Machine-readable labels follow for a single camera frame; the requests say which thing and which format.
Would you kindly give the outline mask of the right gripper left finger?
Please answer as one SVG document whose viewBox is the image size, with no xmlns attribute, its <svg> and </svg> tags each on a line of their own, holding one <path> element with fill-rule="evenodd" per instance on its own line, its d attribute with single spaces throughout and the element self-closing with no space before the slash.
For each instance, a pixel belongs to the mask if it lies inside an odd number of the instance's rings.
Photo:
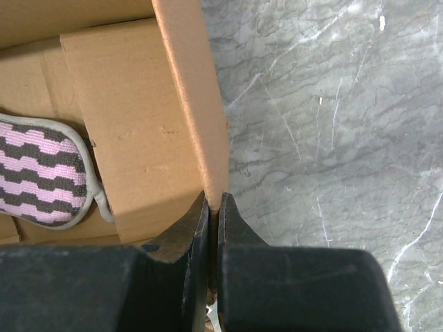
<svg viewBox="0 0 443 332">
<path fill-rule="evenodd" d="M 207 200 L 142 246 L 1 247 L 2 331 L 203 331 Z"/>
</svg>

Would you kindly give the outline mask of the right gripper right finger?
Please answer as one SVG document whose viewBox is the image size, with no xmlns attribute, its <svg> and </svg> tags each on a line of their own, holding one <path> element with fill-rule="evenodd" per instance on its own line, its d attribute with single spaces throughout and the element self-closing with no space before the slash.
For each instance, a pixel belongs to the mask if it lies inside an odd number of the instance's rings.
<svg viewBox="0 0 443 332">
<path fill-rule="evenodd" d="M 364 250 L 270 246 L 222 197 L 217 244 L 223 331 L 400 331 L 385 275 Z"/>
</svg>

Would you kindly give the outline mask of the purple black striped sponge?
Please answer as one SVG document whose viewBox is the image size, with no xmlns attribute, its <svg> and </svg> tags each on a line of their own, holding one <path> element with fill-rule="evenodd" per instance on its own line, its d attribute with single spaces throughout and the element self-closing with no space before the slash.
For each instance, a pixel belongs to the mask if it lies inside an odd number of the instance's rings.
<svg viewBox="0 0 443 332">
<path fill-rule="evenodd" d="M 48 229 L 79 224 L 91 204 L 114 223 L 89 150 L 70 126 L 1 115 L 1 212 Z"/>
</svg>

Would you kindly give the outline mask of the brown cardboard express box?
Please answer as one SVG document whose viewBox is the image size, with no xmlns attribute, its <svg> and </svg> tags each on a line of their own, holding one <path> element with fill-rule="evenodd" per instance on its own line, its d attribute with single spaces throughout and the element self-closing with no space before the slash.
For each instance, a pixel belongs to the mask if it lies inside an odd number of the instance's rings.
<svg viewBox="0 0 443 332">
<path fill-rule="evenodd" d="M 75 226 L 1 216 L 1 242 L 136 243 L 228 190 L 229 144 L 198 1 L 2 1 L 1 115 L 64 123 L 106 199 Z"/>
</svg>

